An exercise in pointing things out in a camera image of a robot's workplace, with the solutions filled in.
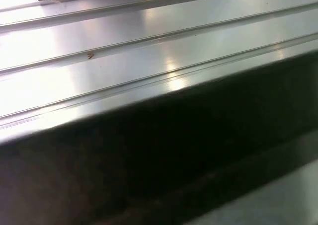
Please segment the stainless steel counter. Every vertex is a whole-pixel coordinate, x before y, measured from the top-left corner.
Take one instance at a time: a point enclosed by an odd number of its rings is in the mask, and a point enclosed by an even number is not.
[[[318,0],[0,0],[0,143],[318,49]]]

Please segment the stainless steel surface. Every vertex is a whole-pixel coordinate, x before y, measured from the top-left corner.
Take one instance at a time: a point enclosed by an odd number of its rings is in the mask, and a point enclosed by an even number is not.
[[[318,0],[0,0],[0,142],[316,50],[317,15]]]
[[[187,225],[315,225],[318,160]]]

